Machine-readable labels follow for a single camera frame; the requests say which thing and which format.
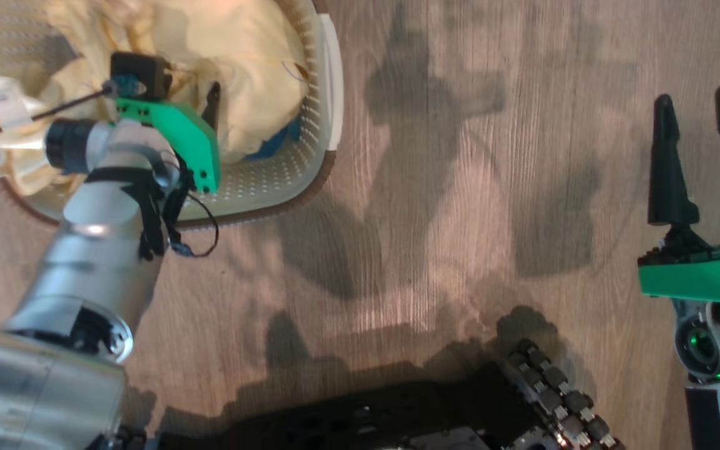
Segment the pale yellow garment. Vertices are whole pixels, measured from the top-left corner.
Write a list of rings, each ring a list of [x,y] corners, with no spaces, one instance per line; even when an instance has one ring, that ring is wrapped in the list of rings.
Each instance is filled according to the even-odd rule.
[[[74,59],[57,71],[32,64],[0,74],[0,88],[29,88],[29,113],[91,94],[117,51],[171,64],[172,103],[203,113],[206,91],[222,88],[215,134],[217,170],[257,153],[298,115],[309,91],[302,40],[275,0],[38,0]]]

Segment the cream perforated laundry basket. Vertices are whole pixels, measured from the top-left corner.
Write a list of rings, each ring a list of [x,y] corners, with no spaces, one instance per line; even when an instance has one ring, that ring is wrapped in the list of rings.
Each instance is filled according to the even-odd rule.
[[[202,199],[226,227],[297,207],[322,188],[342,137],[344,76],[334,23],[325,0],[276,0],[297,31],[307,57],[309,94],[302,102],[298,139],[289,137],[268,159],[246,160],[222,170],[218,191]],[[0,0],[0,75],[24,89],[43,88],[74,57],[51,26],[51,0]]]

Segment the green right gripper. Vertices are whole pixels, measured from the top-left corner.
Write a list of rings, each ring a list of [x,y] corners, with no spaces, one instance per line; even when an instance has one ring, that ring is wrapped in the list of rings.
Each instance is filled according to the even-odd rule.
[[[720,87],[715,103],[720,134]],[[645,296],[720,304],[720,245],[709,244],[692,228],[700,213],[688,196],[680,138],[671,95],[661,94],[654,101],[647,222],[669,226],[669,231],[660,245],[638,258],[638,282]]]

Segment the blue garment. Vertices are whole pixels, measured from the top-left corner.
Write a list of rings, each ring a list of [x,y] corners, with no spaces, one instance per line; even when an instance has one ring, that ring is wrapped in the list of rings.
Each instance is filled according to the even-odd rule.
[[[286,142],[299,142],[301,138],[301,123],[299,117],[292,120],[286,127],[280,129],[274,136],[263,141],[254,154],[244,157],[247,161],[262,161],[276,156]]]

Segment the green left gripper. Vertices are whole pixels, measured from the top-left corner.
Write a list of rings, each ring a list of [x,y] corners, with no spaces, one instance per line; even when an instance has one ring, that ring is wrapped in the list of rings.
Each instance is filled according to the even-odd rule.
[[[214,194],[221,182],[216,134],[221,97],[220,83],[213,82],[206,95],[202,117],[191,106],[168,101],[118,97],[115,105],[120,119],[148,124],[168,141],[172,150],[192,171],[196,191]]]

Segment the roller omni wheel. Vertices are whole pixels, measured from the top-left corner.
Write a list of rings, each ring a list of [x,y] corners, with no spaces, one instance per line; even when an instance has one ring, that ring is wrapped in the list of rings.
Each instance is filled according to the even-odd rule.
[[[512,450],[628,450],[595,412],[592,397],[572,387],[532,340],[523,339],[512,348],[504,373],[537,421],[514,441]]]

